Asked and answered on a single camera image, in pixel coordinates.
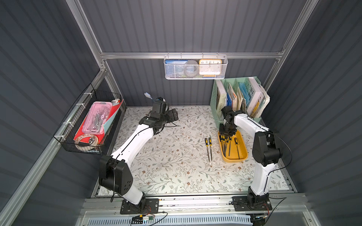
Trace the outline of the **yellow black file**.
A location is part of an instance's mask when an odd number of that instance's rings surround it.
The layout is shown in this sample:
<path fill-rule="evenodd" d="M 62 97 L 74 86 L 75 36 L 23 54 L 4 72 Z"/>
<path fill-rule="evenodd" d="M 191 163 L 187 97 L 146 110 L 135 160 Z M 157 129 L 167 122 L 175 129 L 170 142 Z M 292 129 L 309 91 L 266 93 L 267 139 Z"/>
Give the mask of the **yellow black file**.
<path fill-rule="evenodd" d="M 213 154 L 212 154 L 212 139 L 211 137 L 208 138 L 208 145 L 209 145 L 209 148 L 210 148 L 210 162 L 213 161 Z"/>
<path fill-rule="evenodd" d="M 232 137 L 228 136 L 225 139 L 226 145 L 225 145 L 225 156 L 230 157 L 231 154 L 231 142 L 232 142 Z"/>
<path fill-rule="evenodd" d="M 235 141 L 235 146 L 236 146 L 236 149 L 237 149 L 237 155 L 238 155 L 238 159 L 240 160 L 240 154 L 239 154 L 239 143 L 238 143 L 238 139 L 237 137 L 234 138 L 234 141 Z"/>
<path fill-rule="evenodd" d="M 210 155 L 209 155 L 209 150 L 208 150 L 208 139 L 207 138 L 205 138 L 205 145 L 206 145 L 207 158 L 208 158 L 208 161 L 210 162 Z"/>

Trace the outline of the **yellow storage tray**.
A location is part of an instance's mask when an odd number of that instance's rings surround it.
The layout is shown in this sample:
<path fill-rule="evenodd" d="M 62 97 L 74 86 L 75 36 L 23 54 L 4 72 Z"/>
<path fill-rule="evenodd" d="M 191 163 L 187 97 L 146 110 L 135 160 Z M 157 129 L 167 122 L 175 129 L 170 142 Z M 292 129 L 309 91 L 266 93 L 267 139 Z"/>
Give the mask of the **yellow storage tray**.
<path fill-rule="evenodd" d="M 237 137 L 238 139 L 238 143 L 239 143 L 239 154 L 240 154 L 240 160 L 238 159 L 238 155 L 237 155 L 237 149 L 235 146 L 235 141 L 234 138 Z M 232 142 L 231 142 L 231 154 L 230 157 L 226 157 L 225 156 L 225 139 L 227 137 L 225 135 L 222 135 L 220 133 L 218 133 L 218 142 L 221 148 L 221 155 L 222 155 L 222 159 L 226 162 L 226 163 L 240 163 L 243 162 L 245 160 L 247 160 L 248 158 L 248 151 L 246 148 L 246 145 L 244 143 L 242 134 L 240 131 L 237 131 L 236 134 L 234 136 L 232 136 Z"/>

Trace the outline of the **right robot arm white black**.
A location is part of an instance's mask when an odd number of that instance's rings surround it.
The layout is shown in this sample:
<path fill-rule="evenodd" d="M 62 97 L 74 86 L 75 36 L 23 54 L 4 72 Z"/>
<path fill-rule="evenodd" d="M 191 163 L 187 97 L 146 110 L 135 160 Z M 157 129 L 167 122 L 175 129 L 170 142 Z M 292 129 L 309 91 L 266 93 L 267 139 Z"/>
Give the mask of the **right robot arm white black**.
<path fill-rule="evenodd" d="M 237 128 L 243 129 L 254 138 L 252 156 L 257 163 L 251 186 L 248 188 L 247 205 L 255 209 L 269 201 L 270 174 L 282 157 L 280 146 L 269 128 L 257 123 L 247 114 L 233 111 L 230 106 L 221 110 L 224 118 L 219 131 L 224 135 L 235 135 Z"/>

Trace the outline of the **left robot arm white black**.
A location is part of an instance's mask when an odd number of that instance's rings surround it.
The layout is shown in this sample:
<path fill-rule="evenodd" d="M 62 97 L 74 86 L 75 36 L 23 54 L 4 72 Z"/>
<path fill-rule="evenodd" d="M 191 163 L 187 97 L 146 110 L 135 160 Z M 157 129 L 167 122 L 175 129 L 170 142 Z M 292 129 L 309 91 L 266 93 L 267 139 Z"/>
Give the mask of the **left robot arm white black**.
<path fill-rule="evenodd" d="M 134 205 L 144 205 L 145 195 L 133 184 L 130 170 L 136 155 L 144 145 L 168 123 L 178 120 L 176 109 L 163 114 L 150 113 L 143 117 L 134 133 L 110 156 L 100 160 L 99 185 L 113 191 Z"/>

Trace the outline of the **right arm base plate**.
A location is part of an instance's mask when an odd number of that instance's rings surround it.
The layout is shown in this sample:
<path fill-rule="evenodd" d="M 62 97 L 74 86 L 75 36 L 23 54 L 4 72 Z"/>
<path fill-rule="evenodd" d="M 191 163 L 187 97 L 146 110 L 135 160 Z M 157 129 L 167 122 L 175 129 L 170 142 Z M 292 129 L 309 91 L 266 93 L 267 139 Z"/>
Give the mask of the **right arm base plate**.
<path fill-rule="evenodd" d="M 267 195 L 234 196 L 231 205 L 235 211 L 271 211 L 273 207 Z"/>

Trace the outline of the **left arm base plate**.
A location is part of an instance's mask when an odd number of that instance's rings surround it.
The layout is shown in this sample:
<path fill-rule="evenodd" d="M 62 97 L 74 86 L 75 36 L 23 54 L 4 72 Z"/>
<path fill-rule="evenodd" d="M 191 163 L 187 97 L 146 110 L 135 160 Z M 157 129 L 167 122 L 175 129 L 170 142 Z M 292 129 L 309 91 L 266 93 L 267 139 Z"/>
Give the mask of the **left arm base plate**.
<path fill-rule="evenodd" d="M 132 204 L 127 200 L 122 201 L 120 214 L 156 214 L 159 209 L 159 199 L 146 198 L 142 199 L 139 204 Z"/>

